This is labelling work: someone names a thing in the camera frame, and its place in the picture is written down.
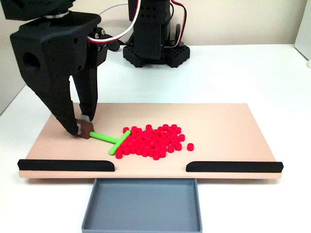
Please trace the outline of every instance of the red wire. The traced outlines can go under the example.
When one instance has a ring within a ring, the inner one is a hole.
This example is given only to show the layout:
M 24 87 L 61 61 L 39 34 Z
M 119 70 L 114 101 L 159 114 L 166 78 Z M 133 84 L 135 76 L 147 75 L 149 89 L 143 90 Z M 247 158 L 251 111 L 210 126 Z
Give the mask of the red wire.
M 186 8 L 184 7 L 183 4 L 179 3 L 179 2 L 176 2 L 175 0 L 171 0 L 172 3 L 174 3 L 175 5 L 178 5 L 178 6 L 181 6 L 182 8 L 184 8 L 184 23 L 183 23 L 183 26 L 182 26 L 182 29 L 181 29 L 181 32 L 180 32 L 180 38 L 177 42 L 177 44 L 179 45 L 179 43 L 181 42 L 181 38 L 183 37 L 183 34 L 184 34 L 184 29 L 185 29 L 185 25 L 186 25 L 186 21 L 187 21 L 187 10 Z
M 135 14 L 134 14 L 134 15 L 136 15 L 137 10 L 138 10 L 138 0 L 137 0 L 137 2 L 136 2 L 136 11 L 135 11 Z M 87 41 L 88 41 L 88 42 L 91 42 L 91 43 L 94 43 L 94 44 L 106 44 L 106 43 L 110 43 L 110 42 L 119 40 L 121 37 L 122 37 L 122 36 L 120 36 L 119 38 L 114 39 L 114 40 L 108 40 L 108 41 L 106 41 L 106 42 L 92 41 L 92 40 L 90 40 L 90 39 L 87 39 Z

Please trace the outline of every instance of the green handle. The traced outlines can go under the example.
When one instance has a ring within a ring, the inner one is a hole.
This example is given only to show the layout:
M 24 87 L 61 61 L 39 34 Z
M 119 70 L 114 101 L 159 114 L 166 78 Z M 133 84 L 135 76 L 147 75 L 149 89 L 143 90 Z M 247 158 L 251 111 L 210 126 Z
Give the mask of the green handle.
M 110 142 L 113 144 L 116 144 L 119 141 L 119 139 L 117 139 L 115 137 L 110 137 L 110 136 L 103 135 L 103 134 L 96 133 L 96 132 L 90 132 L 89 136 L 96 138 L 96 139 L 99 139 L 99 140 L 102 140 L 102 141 L 105 141 L 105 142 Z
M 118 149 L 119 146 L 121 146 L 121 143 L 124 142 L 124 140 L 131 134 L 131 131 L 126 131 L 122 137 L 120 139 L 118 139 L 118 141 L 115 143 L 115 145 L 113 146 L 113 148 L 111 148 L 111 150 L 109 151 L 110 155 L 114 155 Z

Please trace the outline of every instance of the gray plastic tray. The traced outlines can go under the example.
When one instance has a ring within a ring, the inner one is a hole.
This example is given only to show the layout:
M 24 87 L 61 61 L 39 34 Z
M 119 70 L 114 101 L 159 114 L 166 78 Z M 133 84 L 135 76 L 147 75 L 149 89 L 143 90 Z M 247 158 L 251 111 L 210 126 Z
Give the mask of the gray plastic tray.
M 200 233 L 196 179 L 96 179 L 83 233 Z

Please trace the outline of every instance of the tabletop board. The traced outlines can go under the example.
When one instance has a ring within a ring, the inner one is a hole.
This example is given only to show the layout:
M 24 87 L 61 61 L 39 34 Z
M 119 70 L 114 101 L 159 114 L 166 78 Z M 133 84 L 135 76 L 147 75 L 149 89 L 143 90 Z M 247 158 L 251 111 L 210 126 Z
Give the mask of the tabletop board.
M 80 114 L 75 104 L 75 114 Z M 182 150 L 156 161 L 135 154 L 116 159 L 113 144 L 74 137 L 51 115 L 27 160 L 110 161 L 115 171 L 21 170 L 24 178 L 229 178 L 275 179 L 281 172 L 187 172 L 193 161 L 276 162 L 247 104 L 100 103 L 93 120 L 98 133 L 120 138 L 123 127 L 177 124 L 186 140 Z M 194 150 L 187 151 L 193 143 Z

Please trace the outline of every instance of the white cable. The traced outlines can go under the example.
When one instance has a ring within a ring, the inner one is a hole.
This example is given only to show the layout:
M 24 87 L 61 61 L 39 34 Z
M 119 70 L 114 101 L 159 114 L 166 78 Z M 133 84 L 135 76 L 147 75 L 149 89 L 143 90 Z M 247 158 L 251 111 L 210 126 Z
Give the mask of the white cable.
M 102 12 L 100 12 L 99 15 L 105 13 L 106 11 L 110 10 L 111 8 L 114 8 L 116 6 L 123 6 L 123 5 L 128 5 L 128 2 L 122 2 L 122 3 L 118 3 L 116 5 L 110 6 L 107 9 L 103 10 Z
M 112 38 L 108 38 L 108 39 L 94 39 L 94 38 L 91 38 L 91 37 L 87 37 L 90 41 L 94 41 L 94 42 L 101 42 L 101 43 L 107 43 L 107 42 L 112 42 L 114 40 L 119 40 L 122 36 L 124 36 L 125 34 L 127 34 L 134 26 L 137 18 L 138 18 L 138 15 L 139 15 L 139 10 L 140 10 L 140 3 L 141 3 L 141 0 L 138 0 L 138 3 L 137 3 L 137 10 L 136 10 L 136 14 L 134 16 L 134 19 L 131 23 L 131 25 L 129 26 L 128 29 L 126 29 L 124 32 L 122 32 L 121 34 L 117 35 L 117 36 L 114 36 Z

